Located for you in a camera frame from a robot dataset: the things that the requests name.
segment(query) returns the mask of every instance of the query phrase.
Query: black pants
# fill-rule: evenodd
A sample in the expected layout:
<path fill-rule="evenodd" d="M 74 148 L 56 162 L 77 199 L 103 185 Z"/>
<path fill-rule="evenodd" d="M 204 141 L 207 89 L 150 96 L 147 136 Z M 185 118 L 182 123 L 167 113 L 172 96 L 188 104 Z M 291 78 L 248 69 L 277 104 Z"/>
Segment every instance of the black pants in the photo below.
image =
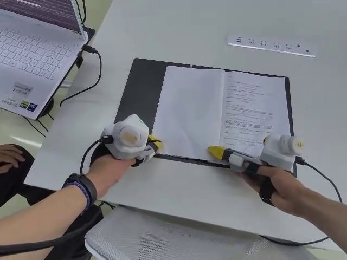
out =
<path fill-rule="evenodd" d="M 23 152 L 22 156 L 25 158 L 25 162 L 20 162 L 19 168 L 13 167 L 9 172 L 0 174 L 0 207 L 16 194 L 25 197 L 29 205 L 34 205 L 54 193 L 54 191 L 23 184 L 34 162 L 34 158 L 24 148 L 20 146 L 16 146 L 16 148 Z M 95 215 L 99 217 L 90 227 L 93 227 L 103 219 L 101 210 L 97 206 L 92 206 L 74 221 L 67 230 L 67 233 L 84 226 L 86 223 L 90 222 Z M 56 246 L 47 256 L 46 260 L 89 259 L 90 254 L 84 247 L 84 236 L 87 231 L 88 229 L 68 242 Z"/>

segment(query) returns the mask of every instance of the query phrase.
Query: floor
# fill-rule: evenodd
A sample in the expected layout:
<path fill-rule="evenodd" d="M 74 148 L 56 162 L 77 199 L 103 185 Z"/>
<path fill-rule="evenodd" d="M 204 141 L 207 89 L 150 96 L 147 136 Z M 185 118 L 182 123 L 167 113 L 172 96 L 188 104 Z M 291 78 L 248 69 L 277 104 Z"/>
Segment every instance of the floor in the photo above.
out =
<path fill-rule="evenodd" d="M 86 25 L 98 29 L 111 5 L 111 2 L 112 0 L 86 0 L 88 13 Z M 69 75 L 68 80 L 73 80 L 76 72 L 76 69 L 73 70 Z M 66 93 L 66 89 L 60 89 L 54 97 L 55 104 L 58 104 Z M 54 117 L 58 111 L 59 108 L 55 105 L 50 114 Z M 46 116 L 41 121 L 48 129 L 50 129 L 53 122 L 50 117 Z M 32 123 L 40 131 L 45 133 L 42 126 L 37 122 Z M 43 141 L 44 137 L 36 132 L 22 117 L 0 110 L 0 144 L 21 145 L 35 156 Z M 25 209 L 26 207 L 28 207 L 27 202 L 21 196 L 16 196 L 0 209 L 0 218 L 8 216 L 21 209 Z M 316 249 L 310 249 L 310 251 L 316 255 L 318 259 L 347 259 L 347 256 L 341 252 Z"/>

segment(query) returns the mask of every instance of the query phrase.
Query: laptop screen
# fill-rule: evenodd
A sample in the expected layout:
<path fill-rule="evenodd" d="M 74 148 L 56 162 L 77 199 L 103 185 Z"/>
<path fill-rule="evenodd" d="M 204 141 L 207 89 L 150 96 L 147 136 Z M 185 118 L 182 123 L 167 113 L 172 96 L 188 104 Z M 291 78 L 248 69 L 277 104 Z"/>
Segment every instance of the laptop screen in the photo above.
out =
<path fill-rule="evenodd" d="M 0 0 L 0 9 L 80 31 L 71 0 Z"/>

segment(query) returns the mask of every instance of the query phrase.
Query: document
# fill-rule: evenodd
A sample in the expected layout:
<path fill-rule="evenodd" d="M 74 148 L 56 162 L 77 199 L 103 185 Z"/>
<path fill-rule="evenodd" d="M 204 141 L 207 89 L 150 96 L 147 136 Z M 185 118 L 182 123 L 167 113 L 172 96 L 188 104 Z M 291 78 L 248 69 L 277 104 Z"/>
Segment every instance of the document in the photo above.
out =
<path fill-rule="evenodd" d="M 273 133 L 290 135 L 285 79 L 226 73 L 220 145 L 258 157 Z"/>
<path fill-rule="evenodd" d="M 270 134 L 290 135 L 285 78 L 168 67 L 153 135 L 161 154 L 214 161 L 209 146 L 258 157 Z"/>

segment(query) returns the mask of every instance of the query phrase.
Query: laptop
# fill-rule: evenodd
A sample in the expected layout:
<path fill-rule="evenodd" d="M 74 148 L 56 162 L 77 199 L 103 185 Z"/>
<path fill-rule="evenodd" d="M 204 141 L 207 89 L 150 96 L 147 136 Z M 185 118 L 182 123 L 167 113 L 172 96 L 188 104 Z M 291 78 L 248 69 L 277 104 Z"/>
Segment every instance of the laptop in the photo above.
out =
<path fill-rule="evenodd" d="M 87 42 L 74 0 L 0 0 L 0 108 L 37 119 Z"/>

